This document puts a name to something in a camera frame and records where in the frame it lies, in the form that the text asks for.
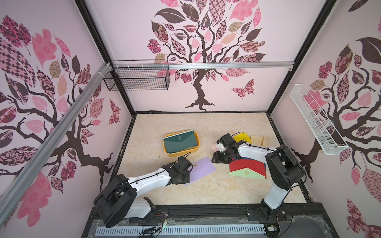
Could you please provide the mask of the purple envelope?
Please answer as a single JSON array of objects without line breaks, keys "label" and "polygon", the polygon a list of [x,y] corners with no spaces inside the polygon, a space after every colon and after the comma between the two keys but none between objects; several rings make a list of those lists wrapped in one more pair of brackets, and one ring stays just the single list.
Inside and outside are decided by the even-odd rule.
[{"label": "purple envelope", "polygon": [[216,171],[215,166],[213,165],[209,157],[205,157],[193,163],[193,169],[190,172],[190,182],[186,186],[212,174]]}]

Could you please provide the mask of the light green envelope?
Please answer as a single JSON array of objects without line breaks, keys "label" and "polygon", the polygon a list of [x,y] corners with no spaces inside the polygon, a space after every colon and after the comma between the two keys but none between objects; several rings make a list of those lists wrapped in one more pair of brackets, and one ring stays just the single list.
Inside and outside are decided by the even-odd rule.
[{"label": "light green envelope", "polygon": [[235,170],[228,173],[229,176],[234,177],[243,177],[243,178],[251,178],[251,179],[266,179],[265,175],[262,175],[250,168],[243,168],[240,170]]}]

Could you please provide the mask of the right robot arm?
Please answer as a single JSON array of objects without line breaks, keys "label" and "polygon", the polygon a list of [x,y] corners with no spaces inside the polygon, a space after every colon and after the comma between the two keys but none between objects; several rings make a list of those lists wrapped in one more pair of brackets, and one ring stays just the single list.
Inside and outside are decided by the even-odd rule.
[{"label": "right robot arm", "polygon": [[264,220],[271,220],[279,212],[281,205],[298,181],[306,175],[303,167],[296,160],[287,146],[268,148],[249,144],[241,140],[237,142],[230,134],[219,138],[212,157],[214,164],[231,164],[234,161],[251,159],[261,162],[269,169],[273,185],[261,201],[257,214]]}]

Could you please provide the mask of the aluminium rail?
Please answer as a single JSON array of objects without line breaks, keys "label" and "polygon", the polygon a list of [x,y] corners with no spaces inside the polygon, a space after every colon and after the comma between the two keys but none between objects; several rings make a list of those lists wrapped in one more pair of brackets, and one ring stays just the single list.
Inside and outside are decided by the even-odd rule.
[{"label": "aluminium rail", "polygon": [[5,221],[9,218],[11,212],[18,205],[44,164],[57,148],[71,124],[76,120],[89,98],[95,92],[99,84],[101,84],[104,76],[109,73],[111,69],[112,67],[109,62],[103,64],[98,69],[85,87],[84,91],[78,96],[73,105],[69,107],[68,111],[59,121],[52,133],[48,135],[47,139],[41,144],[31,160],[27,162],[19,175],[3,194],[1,197],[1,226],[3,226]]},{"label": "aluminium rail", "polygon": [[293,68],[294,62],[292,61],[265,61],[265,62],[210,62],[210,63],[131,63],[130,61],[117,61],[113,63],[114,67],[138,67],[138,68],[148,68],[148,67],[163,67],[172,69],[228,69],[228,68]]}]

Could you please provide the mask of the aluminium rail back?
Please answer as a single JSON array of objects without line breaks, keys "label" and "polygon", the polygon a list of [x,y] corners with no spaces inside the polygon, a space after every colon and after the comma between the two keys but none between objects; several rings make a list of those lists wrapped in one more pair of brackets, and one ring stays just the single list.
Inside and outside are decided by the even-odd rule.
[{"label": "aluminium rail back", "polygon": [[148,67],[163,67],[172,69],[228,69],[228,68],[293,68],[294,62],[292,61],[265,61],[265,62],[210,62],[210,63],[131,63],[130,61],[117,61],[113,63],[114,67],[138,67],[138,68],[148,68]]}]

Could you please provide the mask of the red envelope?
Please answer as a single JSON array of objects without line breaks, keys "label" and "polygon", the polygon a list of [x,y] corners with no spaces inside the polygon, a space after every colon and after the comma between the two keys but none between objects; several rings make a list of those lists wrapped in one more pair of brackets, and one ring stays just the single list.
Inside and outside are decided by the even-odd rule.
[{"label": "red envelope", "polygon": [[240,170],[243,168],[250,168],[267,177],[266,165],[263,162],[260,162],[254,159],[243,158],[240,160],[233,161],[232,163],[229,164],[230,172],[235,170]]}]

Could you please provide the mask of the dark green envelope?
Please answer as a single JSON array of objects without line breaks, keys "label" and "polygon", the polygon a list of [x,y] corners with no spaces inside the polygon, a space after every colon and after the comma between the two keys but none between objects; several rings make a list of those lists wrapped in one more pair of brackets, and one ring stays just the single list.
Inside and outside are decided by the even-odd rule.
[{"label": "dark green envelope", "polygon": [[163,138],[164,148],[168,154],[192,149],[198,146],[194,130],[178,132]]}]

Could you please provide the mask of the beige envelope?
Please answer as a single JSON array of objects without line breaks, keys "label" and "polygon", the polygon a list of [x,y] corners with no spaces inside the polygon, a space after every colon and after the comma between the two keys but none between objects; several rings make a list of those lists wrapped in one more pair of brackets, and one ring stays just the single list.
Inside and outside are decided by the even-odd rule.
[{"label": "beige envelope", "polygon": [[251,144],[256,146],[267,146],[267,140],[264,136],[251,135]]}]

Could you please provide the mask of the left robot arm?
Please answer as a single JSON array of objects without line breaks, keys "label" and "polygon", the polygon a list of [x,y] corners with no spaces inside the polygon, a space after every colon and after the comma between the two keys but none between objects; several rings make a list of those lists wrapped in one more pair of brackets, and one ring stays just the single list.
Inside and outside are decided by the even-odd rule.
[{"label": "left robot arm", "polygon": [[112,228],[124,219],[145,220],[156,207],[149,198],[142,196],[157,188],[190,183],[192,170],[193,164],[185,156],[180,156],[142,176],[117,175],[94,199],[95,211],[106,228]]}]

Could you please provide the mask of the aluminium rail left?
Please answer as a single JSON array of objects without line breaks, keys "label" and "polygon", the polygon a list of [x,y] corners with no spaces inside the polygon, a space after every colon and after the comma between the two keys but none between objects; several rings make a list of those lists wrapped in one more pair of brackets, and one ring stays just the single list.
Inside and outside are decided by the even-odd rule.
[{"label": "aluminium rail left", "polygon": [[1,197],[1,226],[3,226],[5,221],[9,218],[11,212],[18,205],[44,164],[57,148],[71,124],[76,120],[89,98],[95,92],[99,84],[101,84],[104,76],[109,73],[111,69],[112,67],[109,62],[103,64],[98,69],[85,87],[84,91],[78,96],[73,105],[69,107],[68,111],[59,121],[52,133],[48,135],[47,139],[41,144],[31,160],[27,162],[19,175],[3,194]]}]

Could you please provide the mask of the pink envelope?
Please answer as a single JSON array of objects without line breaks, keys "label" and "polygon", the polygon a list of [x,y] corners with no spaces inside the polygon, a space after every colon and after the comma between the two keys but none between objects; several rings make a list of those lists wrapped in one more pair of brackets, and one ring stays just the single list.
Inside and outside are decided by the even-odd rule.
[{"label": "pink envelope", "polygon": [[214,152],[216,152],[216,151],[218,151],[219,149],[216,147],[216,145],[212,145],[212,150],[213,150]]}]

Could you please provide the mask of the yellow envelope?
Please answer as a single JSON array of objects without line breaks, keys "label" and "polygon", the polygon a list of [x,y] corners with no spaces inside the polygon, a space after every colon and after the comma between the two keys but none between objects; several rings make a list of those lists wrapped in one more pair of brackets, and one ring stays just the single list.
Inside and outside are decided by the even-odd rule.
[{"label": "yellow envelope", "polygon": [[232,137],[236,142],[240,142],[240,141],[245,141],[247,143],[252,142],[250,136],[248,136],[245,132],[235,133],[234,135],[232,135]]}]

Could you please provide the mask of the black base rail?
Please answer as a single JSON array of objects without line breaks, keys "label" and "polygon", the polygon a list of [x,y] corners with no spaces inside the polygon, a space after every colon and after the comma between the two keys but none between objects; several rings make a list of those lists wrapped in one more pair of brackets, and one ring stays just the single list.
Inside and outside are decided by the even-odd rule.
[{"label": "black base rail", "polygon": [[[259,204],[156,205],[145,220],[124,219],[119,226],[157,226],[138,237],[114,238],[337,238],[339,235],[320,203],[286,203],[271,220],[264,220]],[[166,225],[236,225],[261,224],[265,234],[251,235],[185,235],[161,236]],[[92,210],[82,237],[96,238],[95,230],[106,227],[99,214]]]}]

